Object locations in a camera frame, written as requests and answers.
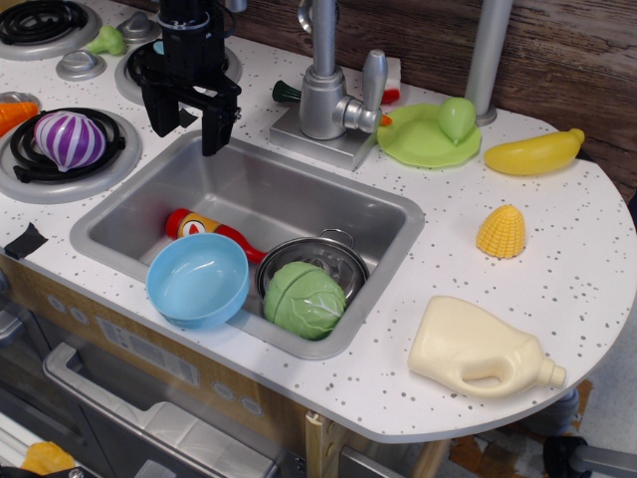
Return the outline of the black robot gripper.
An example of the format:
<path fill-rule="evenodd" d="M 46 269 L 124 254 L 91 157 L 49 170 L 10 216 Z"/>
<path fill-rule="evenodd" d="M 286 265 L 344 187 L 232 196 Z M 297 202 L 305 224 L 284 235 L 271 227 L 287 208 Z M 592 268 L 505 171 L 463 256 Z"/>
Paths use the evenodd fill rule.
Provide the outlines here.
<path fill-rule="evenodd" d="M 153 130 L 165 137 L 180 126 L 179 108 L 202 113 L 202 154 L 230 140 L 240 116 L 241 88 L 223 72 L 225 40 L 236 21 L 229 11 L 160 11 L 163 49 L 137 50 L 137 83 Z"/>

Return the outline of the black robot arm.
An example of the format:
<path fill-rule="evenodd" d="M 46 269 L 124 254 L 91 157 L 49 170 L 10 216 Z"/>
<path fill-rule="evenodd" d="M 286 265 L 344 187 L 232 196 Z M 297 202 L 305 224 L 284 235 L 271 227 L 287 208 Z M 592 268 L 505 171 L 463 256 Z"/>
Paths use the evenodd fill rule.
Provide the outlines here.
<path fill-rule="evenodd" d="M 159 136 L 181 125 L 181 104 L 202 113 L 205 156 L 228 144 L 240 115 L 241 88 L 223 71 L 229 14 L 217 1 L 161 1 L 156 18 L 161 39 L 138 48 L 129 67 L 138 72 L 143 103 Z"/>

